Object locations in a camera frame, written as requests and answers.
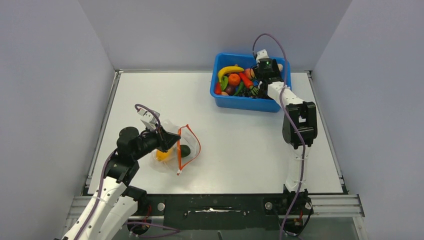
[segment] gray wall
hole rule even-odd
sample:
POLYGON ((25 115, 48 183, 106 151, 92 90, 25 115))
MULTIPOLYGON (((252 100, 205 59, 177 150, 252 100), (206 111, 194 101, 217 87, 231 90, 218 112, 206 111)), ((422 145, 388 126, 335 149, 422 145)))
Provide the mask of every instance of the gray wall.
POLYGON ((372 240, 422 240, 424 1, 353 0, 313 72, 372 240))
POLYGON ((315 66, 351 1, 79 0, 115 69, 211 69, 217 53, 251 54, 269 32, 298 70, 315 66))
POLYGON ((77 0, 0 2, 2 240, 62 237, 113 74, 77 0))

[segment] yellow banana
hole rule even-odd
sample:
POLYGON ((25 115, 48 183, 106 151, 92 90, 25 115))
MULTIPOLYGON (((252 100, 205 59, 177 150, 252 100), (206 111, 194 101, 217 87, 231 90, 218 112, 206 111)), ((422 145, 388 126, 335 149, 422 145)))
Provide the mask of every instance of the yellow banana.
POLYGON ((221 82, 221 79, 223 78, 223 76, 225 74, 240 73, 240 72, 243 72, 243 71, 244 71, 244 69, 241 68, 241 67, 239 67, 239 66, 226 66, 226 67, 223 67, 218 72, 218 80, 219 80, 219 82, 221 82))

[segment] screw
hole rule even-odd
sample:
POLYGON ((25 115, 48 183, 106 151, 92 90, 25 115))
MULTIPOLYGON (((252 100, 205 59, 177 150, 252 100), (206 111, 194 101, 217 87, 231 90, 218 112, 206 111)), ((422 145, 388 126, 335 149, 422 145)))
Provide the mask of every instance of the screw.
POLYGON ((163 202, 160 202, 158 205, 157 205, 157 210, 159 210, 159 211, 163 211, 165 209, 165 204, 163 203, 163 202))
POLYGON ((270 202, 265 203, 265 209, 266 209, 266 210, 271 210, 271 209, 273 209, 273 204, 272 204, 272 203, 270 203, 270 202))

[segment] blue plastic container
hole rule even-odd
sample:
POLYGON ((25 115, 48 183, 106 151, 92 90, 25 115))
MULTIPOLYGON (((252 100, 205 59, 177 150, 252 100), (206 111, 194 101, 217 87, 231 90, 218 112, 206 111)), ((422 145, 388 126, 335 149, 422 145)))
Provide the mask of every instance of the blue plastic container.
MULTIPOLYGON (((284 58, 281 57, 271 57, 277 60, 277 63, 284 66, 284 58)), ((251 68, 256 64, 255 59, 252 55, 248 54, 233 54, 233 53, 219 53, 215 57, 215 64, 213 66, 212 81, 210 81, 210 95, 215 98, 215 103, 218 107, 221 108, 230 108, 230 109, 244 109, 244 110, 253 110, 261 112, 271 112, 276 113, 280 110, 280 105, 278 105, 272 99, 254 99, 250 97, 242 96, 223 96, 217 95, 214 93, 215 85, 218 80, 218 72, 227 66, 239 65, 244 69, 251 68)), ((287 72, 287 85, 292 87, 291 77, 290 77, 290 63, 287 62, 287 69, 283 68, 281 76, 284 77, 284 71, 287 72)))

